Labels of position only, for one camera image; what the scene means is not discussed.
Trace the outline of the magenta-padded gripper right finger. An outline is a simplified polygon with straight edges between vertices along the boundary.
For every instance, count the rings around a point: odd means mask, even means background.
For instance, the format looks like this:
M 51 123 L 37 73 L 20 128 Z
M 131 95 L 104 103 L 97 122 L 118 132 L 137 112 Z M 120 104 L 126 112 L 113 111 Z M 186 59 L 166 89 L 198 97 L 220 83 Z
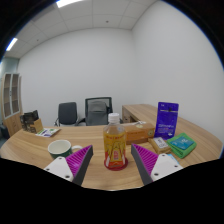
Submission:
M 132 144 L 131 154 L 144 185 L 182 169 L 182 166 L 168 154 L 158 155 L 140 145 Z

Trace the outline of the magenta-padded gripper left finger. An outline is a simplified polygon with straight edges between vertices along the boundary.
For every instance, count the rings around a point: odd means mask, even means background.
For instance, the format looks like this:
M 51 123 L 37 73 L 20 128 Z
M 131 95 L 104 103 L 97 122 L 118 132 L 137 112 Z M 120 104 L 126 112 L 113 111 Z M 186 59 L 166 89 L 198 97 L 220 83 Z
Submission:
M 44 170 L 81 186 L 92 156 L 93 146 L 89 145 L 68 157 L 59 156 Z

